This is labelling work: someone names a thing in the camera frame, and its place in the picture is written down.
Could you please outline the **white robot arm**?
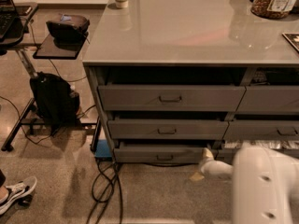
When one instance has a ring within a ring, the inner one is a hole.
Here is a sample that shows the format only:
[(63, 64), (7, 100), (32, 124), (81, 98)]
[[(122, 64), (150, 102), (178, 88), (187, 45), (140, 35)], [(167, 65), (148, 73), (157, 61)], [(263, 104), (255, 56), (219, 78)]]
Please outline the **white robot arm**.
[(231, 164), (204, 148), (192, 181), (232, 182), (232, 224), (293, 224), (290, 201), (298, 197), (299, 160), (261, 146), (240, 148)]

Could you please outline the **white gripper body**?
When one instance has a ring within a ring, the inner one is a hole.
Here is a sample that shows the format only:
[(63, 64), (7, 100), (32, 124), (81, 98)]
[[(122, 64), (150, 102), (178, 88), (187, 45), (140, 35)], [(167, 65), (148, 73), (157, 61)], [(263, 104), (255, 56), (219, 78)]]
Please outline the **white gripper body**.
[(231, 180), (233, 176), (233, 166), (223, 161), (215, 161), (211, 158), (206, 158), (200, 162), (199, 172), (203, 177)]

